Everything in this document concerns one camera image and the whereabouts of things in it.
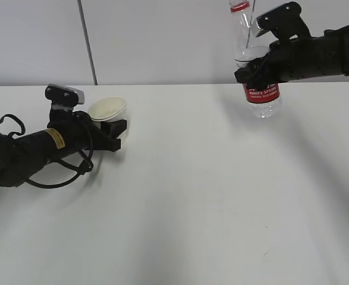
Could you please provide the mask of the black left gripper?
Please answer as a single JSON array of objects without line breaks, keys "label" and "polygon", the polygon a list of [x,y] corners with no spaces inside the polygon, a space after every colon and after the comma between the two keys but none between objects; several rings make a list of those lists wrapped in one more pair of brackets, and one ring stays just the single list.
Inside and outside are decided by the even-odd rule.
[{"label": "black left gripper", "polygon": [[65,144],[61,149],[53,146],[49,158],[63,159],[79,150],[120,150],[120,136],[127,130],[127,121],[101,122],[98,128],[86,112],[51,110],[48,128],[58,131]]}]

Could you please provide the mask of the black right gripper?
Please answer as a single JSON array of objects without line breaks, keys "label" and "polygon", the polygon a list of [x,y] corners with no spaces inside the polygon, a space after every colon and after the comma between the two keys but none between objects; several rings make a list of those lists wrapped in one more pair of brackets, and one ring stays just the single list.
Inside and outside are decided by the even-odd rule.
[{"label": "black right gripper", "polygon": [[275,41],[263,56],[249,61],[234,73],[238,83],[251,85],[253,89],[264,89],[271,84],[287,83],[299,79],[295,66],[296,47],[299,38]]}]

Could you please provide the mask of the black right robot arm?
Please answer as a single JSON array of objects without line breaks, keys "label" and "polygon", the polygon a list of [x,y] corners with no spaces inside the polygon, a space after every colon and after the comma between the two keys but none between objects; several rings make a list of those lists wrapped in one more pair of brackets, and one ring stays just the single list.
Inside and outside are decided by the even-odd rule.
[{"label": "black right robot arm", "polygon": [[349,25],[321,37],[275,41],[269,52],[234,73],[238,83],[261,91],[267,86],[308,78],[349,77]]}]

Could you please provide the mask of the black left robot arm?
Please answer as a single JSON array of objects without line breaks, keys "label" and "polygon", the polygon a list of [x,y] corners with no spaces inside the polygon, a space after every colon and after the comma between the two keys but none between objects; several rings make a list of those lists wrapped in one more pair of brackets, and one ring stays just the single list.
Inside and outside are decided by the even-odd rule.
[{"label": "black left robot arm", "polygon": [[[127,120],[96,126],[83,111],[51,110],[48,127],[26,134],[24,124],[13,114],[10,118],[19,124],[19,132],[0,133],[0,186],[18,187],[24,183],[42,189],[56,189],[74,182],[93,170],[94,151],[115,152],[121,148],[120,135],[127,129]],[[31,179],[46,165],[58,163],[75,172],[65,181],[44,185]]]}]

